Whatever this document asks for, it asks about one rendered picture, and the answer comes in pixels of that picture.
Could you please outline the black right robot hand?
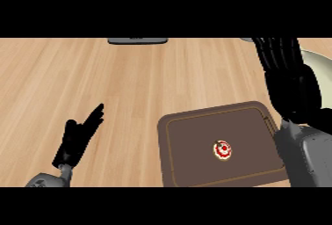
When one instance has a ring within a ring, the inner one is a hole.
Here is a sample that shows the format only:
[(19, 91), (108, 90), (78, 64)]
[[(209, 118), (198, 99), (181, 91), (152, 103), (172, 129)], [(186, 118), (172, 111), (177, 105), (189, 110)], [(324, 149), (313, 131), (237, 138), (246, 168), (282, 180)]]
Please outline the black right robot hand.
[(295, 37), (252, 38), (262, 65), (273, 109), (282, 119), (332, 134), (332, 109), (321, 107), (321, 92), (311, 67), (304, 63)]

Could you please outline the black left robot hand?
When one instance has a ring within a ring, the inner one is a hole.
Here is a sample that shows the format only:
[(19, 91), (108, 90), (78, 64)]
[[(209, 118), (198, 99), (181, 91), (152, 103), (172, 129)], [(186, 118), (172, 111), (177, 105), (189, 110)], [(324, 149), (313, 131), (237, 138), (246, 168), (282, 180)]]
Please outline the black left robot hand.
[(103, 104), (99, 104), (82, 123), (78, 123), (75, 120), (66, 121), (62, 143), (59, 145), (59, 150), (51, 162), (51, 165), (56, 168), (63, 164), (69, 165), (71, 167), (77, 166), (91, 137), (103, 122), (102, 110)]

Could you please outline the pale cream pot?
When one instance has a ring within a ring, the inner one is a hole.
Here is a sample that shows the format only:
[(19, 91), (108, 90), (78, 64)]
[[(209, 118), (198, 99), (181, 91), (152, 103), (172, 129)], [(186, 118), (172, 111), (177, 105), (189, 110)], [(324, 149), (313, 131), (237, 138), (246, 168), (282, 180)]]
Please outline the pale cream pot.
[(321, 54), (301, 50), (304, 63), (316, 73), (321, 93), (321, 107), (332, 109), (332, 59)]

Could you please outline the brown rectangular tray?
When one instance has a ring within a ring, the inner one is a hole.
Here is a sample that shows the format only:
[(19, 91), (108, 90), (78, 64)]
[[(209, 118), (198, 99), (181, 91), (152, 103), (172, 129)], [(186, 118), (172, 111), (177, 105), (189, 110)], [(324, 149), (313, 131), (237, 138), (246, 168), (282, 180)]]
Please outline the brown rectangular tray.
[(168, 114), (156, 128), (165, 187), (246, 187), (288, 179), (261, 102)]

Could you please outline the red and white cupcake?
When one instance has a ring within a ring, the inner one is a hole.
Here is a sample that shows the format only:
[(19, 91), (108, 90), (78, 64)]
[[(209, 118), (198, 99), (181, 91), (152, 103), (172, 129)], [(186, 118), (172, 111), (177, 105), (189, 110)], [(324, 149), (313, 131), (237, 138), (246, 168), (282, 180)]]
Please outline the red and white cupcake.
[(231, 157), (231, 148), (226, 141), (215, 140), (212, 144), (212, 153), (214, 156), (221, 160), (227, 161)]

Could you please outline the dark grey flat appliance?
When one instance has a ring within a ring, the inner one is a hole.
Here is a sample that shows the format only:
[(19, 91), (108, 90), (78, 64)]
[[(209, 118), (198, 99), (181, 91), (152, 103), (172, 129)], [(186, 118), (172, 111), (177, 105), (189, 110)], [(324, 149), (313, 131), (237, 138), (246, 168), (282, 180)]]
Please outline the dark grey flat appliance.
[(113, 45), (153, 45), (167, 41), (168, 38), (108, 38), (108, 43)]

